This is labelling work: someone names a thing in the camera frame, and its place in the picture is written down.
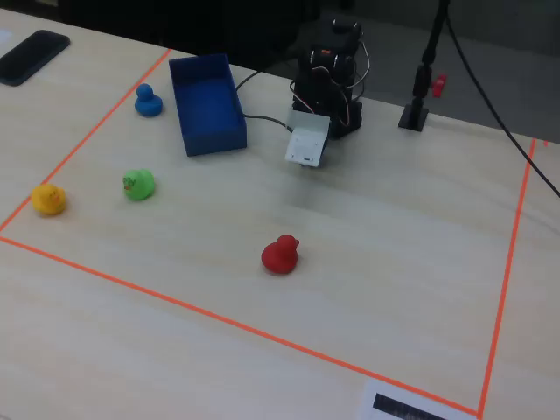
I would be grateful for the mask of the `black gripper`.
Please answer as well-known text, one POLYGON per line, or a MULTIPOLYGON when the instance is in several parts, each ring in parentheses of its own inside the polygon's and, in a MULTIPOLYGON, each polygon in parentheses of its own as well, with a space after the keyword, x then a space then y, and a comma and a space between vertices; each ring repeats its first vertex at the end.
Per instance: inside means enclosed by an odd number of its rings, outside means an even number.
POLYGON ((313 164, 316 168, 319 168, 322 165, 323 156, 325 155, 325 150, 327 145, 329 144, 329 132, 323 134, 321 139, 316 140, 315 144, 313 145, 313 164))

